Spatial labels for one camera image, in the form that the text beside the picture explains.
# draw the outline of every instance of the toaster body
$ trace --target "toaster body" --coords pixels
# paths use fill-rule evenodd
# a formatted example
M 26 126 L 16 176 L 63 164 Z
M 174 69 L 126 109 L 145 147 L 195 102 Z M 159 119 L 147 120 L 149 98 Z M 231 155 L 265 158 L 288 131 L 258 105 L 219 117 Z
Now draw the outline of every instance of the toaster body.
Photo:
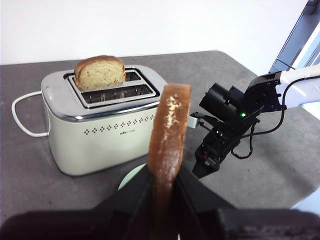
M 43 79 L 41 90 L 48 115 L 49 146 L 63 173 L 81 176 L 148 153 L 153 121 L 166 82 L 144 66 L 126 69 L 138 71 L 138 78 L 143 78 L 147 85 L 138 79 L 113 91 L 77 92 L 70 81 L 71 70 L 55 72 Z

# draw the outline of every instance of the gray table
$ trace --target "gray table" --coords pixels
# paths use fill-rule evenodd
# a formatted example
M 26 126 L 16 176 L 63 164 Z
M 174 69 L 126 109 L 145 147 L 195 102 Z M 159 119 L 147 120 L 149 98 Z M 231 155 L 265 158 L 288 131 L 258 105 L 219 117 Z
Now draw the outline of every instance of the gray table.
M 214 82 L 244 91 L 255 75 L 219 51 L 123 57 L 125 64 L 145 65 L 168 83 L 192 85 L 191 112 Z M 1 66 L 1 222 L 31 210 L 90 209 L 117 190 L 122 178 L 144 163 L 146 156 L 81 177 L 61 173 L 52 158 L 48 139 L 24 134 L 11 115 L 12 101 L 40 90 L 42 79 L 73 69 L 78 61 L 58 61 Z M 40 96 L 17 105 L 21 121 L 34 132 L 45 131 Z M 257 131 L 279 121 L 279 113 L 260 116 Z M 229 155 L 220 171 L 201 179 L 210 189 L 239 208 L 290 208 L 320 187 L 320 122 L 301 107 L 289 109 L 282 127 L 253 139 L 249 159 Z M 183 164 L 191 169 L 194 152 L 207 134 L 188 129 Z M 246 140 L 238 153 L 248 151 Z

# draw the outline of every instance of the white wall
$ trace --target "white wall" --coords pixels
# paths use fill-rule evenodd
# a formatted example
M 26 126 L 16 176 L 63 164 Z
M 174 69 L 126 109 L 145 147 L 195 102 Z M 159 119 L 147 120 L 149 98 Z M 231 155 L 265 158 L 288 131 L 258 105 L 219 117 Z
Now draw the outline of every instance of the white wall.
M 307 0 L 1 0 L 1 64 L 220 50 L 269 71 Z

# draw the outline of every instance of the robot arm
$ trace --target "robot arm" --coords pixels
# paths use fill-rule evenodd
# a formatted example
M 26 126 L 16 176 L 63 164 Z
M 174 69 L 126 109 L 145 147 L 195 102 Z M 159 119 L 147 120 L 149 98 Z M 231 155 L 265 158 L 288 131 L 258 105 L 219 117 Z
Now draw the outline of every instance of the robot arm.
M 259 76 L 251 81 L 243 93 L 232 86 L 226 90 L 215 83 L 203 97 L 200 106 L 213 116 L 194 112 L 188 126 L 204 126 L 206 121 L 212 126 L 195 152 L 196 164 L 193 173 L 198 177 L 216 172 L 221 162 L 245 137 L 267 134 L 280 127 L 284 112 L 301 104 L 320 101 L 320 65 L 291 71 L 279 71 Z M 255 124 L 260 121 L 257 116 L 266 112 L 281 111 L 279 124 L 265 132 L 254 133 Z M 251 133 L 244 135 L 251 128 Z

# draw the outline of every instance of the bread slice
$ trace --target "bread slice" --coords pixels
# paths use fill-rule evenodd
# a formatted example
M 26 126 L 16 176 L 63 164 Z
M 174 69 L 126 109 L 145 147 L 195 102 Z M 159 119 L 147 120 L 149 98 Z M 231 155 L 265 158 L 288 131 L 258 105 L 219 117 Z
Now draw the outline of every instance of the bread slice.
M 190 96 L 190 85 L 168 84 L 157 107 L 147 160 L 153 175 L 151 239 L 177 239 L 172 191 L 182 163 Z
M 94 91 L 121 85 L 126 81 L 124 63 L 115 56 L 95 56 L 80 61 L 74 83 L 82 91 Z

